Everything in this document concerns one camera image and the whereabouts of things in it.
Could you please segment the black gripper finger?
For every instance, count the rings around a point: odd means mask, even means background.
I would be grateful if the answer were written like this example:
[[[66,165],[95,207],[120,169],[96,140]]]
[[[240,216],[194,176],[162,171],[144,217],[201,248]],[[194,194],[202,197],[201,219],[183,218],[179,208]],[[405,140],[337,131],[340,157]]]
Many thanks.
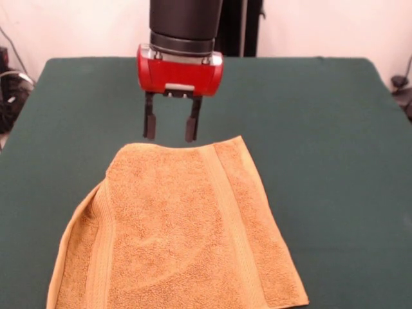
[[[155,139],[156,133],[156,117],[153,113],[153,97],[154,93],[145,93],[145,106],[144,106],[144,138],[149,140]]]
[[[191,113],[186,121],[185,141],[193,142],[197,139],[198,122],[201,109],[202,97],[192,98]]]

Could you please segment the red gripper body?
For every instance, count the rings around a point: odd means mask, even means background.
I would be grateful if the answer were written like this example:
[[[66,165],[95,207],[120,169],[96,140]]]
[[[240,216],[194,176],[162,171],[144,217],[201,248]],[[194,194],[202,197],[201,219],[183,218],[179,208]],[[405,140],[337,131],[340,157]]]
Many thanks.
[[[147,92],[182,91],[195,96],[216,94],[223,76],[223,55],[186,57],[156,51],[141,44],[136,55],[140,87]]]

